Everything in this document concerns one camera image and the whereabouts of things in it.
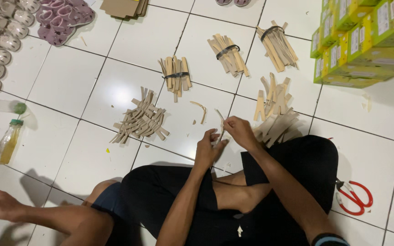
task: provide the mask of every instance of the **black rubber band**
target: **black rubber band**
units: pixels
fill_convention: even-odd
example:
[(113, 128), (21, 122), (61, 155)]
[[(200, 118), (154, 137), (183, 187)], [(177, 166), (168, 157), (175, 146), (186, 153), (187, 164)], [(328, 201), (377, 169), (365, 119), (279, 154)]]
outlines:
[(265, 30), (264, 34), (262, 34), (262, 36), (261, 36), (261, 42), (262, 42), (262, 41), (264, 40), (264, 38), (267, 36), (267, 33), (268, 33), (269, 31), (275, 29), (275, 28), (280, 28), (280, 29), (282, 29), (282, 32), (285, 34), (285, 31), (284, 31), (284, 29), (283, 29), (282, 27), (280, 27), (280, 26), (272, 26), (272, 27), (270, 27), (269, 29)]
[(176, 73), (176, 74), (171, 74), (171, 75), (167, 75), (167, 76), (162, 76), (162, 78), (164, 79), (169, 79), (169, 78), (178, 78), (178, 77), (182, 77), (182, 76), (188, 76), (189, 73), (188, 72), (181, 72), (181, 73)]
[(234, 44), (234, 45), (228, 46), (224, 50), (220, 51), (220, 53), (218, 53), (215, 57), (217, 58), (217, 60), (219, 60), (220, 57), (222, 57), (223, 54), (226, 54), (228, 50), (230, 50), (230, 49), (232, 49), (234, 47), (238, 48), (238, 51), (239, 51), (239, 46)]

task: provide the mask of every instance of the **yellow liquid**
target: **yellow liquid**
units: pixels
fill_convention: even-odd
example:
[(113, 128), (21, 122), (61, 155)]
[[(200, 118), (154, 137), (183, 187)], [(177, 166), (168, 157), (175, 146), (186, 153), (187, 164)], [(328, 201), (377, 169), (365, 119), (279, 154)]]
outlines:
[(16, 147), (16, 143), (18, 142), (19, 129), (15, 129), (8, 143), (4, 146), (4, 150), (1, 153), (0, 164), (8, 164), (11, 159), (11, 155), (13, 154), (14, 148)]

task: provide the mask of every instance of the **stack of boxes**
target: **stack of boxes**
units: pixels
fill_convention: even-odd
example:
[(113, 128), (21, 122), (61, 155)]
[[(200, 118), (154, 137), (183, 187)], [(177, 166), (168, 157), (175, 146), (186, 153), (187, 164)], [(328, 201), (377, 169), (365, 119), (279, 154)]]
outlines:
[(314, 83), (364, 88), (394, 77), (394, 0), (323, 0)]

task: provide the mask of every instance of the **red scissors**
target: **red scissors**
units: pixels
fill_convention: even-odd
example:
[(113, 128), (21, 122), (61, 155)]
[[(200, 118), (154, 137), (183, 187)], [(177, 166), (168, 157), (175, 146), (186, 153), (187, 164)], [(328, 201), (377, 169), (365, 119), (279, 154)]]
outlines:
[[(372, 197), (372, 193), (370, 193), (369, 189), (367, 189), (364, 185), (354, 182), (354, 181), (349, 181), (349, 183), (347, 182), (342, 182), (339, 179), (336, 180), (335, 182), (336, 186), (337, 186), (337, 190), (342, 193), (343, 195), (345, 195), (347, 198), (349, 198), (351, 201), (353, 201), (355, 204), (357, 204), (360, 207), (360, 211), (359, 212), (352, 212), (349, 211), (347, 208), (345, 208), (343, 206), (343, 202), (342, 199), (340, 197), (340, 194), (337, 192), (335, 193), (335, 198), (337, 199), (338, 204), (340, 205), (340, 207), (342, 207), (342, 209), (350, 214), (350, 215), (362, 215), (364, 214), (364, 208), (369, 208), (370, 206), (372, 206), (373, 204), (373, 197)], [(352, 187), (349, 184), (353, 184), (353, 185), (357, 185), (359, 187), (361, 187), (366, 193), (367, 196), (369, 197), (369, 201), (367, 202), (367, 204), (364, 204), (361, 199), (357, 196), (357, 194), (355, 194), (354, 190), (352, 189)], [(346, 189), (353, 195), (353, 197), (349, 196), (346, 192), (342, 191), (342, 187), (346, 187)]]

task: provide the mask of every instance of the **scissor handle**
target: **scissor handle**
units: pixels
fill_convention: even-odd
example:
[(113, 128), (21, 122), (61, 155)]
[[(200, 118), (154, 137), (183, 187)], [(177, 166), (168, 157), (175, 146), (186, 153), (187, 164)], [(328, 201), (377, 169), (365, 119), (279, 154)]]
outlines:
[(353, 192), (352, 190), (350, 191), (351, 194), (355, 197), (355, 199), (360, 203), (360, 205), (363, 205), (366, 208), (369, 208), (370, 206), (372, 206), (372, 204), (373, 204), (373, 197), (372, 197), (372, 193), (370, 193), (369, 189), (366, 188), (364, 185), (358, 183), (358, 182), (349, 181), (349, 183), (361, 187), (367, 193), (367, 196), (369, 197), (369, 201), (367, 202), (367, 204), (364, 204), (361, 201), (361, 199), (355, 194), (355, 192)]
[(342, 199), (340, 198), (340, 194), (338, 194), (338, 192), (337, 192), (337, 193), (335, 193), (335, 198), (337, 199), (337, 203), (340, 205), (340, 207), (341, 207), (346, 213), (348, 213), (348, 214), (350, 214), (350, 215), (355, 215), (355, 216), (364, 214), (364, 208), (363, 208), (363, 206), (361, 206), (358, 202), (354, 201), (354, 199), (353, 199), (352, 197), (350, 197), (348, 194), (346, 194), (344, 191), (340, 191), (340, 192), (342, 192), (343, 195), (345, 195), (345, 196), (347, 196), (348, 198), (350, 198), (353, 202), (355, 202), (355, 204), (357, 204), (357, 205), (360, 207), (360, 211), (359, 211), (359, 212), (352, 212), (352, 211), (348, 210), (347, 208), (345, 208), (345, 207), (343, 206), (343, 201), (342, 201)]

